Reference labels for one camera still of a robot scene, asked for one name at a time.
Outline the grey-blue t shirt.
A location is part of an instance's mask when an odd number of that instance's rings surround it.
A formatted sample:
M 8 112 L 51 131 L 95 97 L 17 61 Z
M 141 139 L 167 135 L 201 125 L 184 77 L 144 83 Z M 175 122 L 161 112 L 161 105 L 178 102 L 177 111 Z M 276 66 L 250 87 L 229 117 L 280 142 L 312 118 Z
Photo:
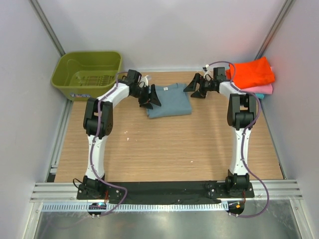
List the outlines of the grey-blue t shirt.
M 192 106 L 187 92 L 184 92 L 185 83 L 175 83 L 168 86 L 156 86 L 156 93 L 161 106 L 152 104 L 153 109 L 147 109 L 150 119 L 190 115 Z

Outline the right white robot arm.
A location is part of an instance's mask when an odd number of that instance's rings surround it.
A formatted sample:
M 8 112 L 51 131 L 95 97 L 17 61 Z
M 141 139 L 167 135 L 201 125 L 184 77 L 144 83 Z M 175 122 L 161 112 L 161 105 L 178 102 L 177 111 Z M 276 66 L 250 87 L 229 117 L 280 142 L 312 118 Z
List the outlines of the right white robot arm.
M 224 182 L 209 185 L 211 198 L 239 198 L 251 193 L 248 170 L 248 147 L 251 129 L 256 122 L 256 98 L 243 92 L 231 80 L 226 79 L 224 67 L 213 69 L 213 76 L 195 73 L 185 92 L 192 98 L 204 99 L 207 92 L 217 92 L 228 99 L 227 123 L 233 132 L 231 164 Z

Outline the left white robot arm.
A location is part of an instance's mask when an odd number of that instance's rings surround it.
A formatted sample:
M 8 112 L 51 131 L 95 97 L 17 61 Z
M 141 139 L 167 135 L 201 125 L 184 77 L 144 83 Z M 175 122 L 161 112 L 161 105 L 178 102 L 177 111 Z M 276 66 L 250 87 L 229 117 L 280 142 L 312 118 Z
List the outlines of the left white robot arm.
M 110 90 L 97 98 L 89 98 L 86 104 L 83 127 L 88 138 L 89 154 L 82 186 L 94 199 L 101 199 L 109 186 L 105 181 L 104 154 L 108 136 L 113 129 L 115 106 L 127 97 L 136 98 L 141 108 L 161 106 L 155 85 L 149 84 L 150 76 L 143 77 L 136 70 L 128 70 L 119 80 L 120 74 L 116 74 Z

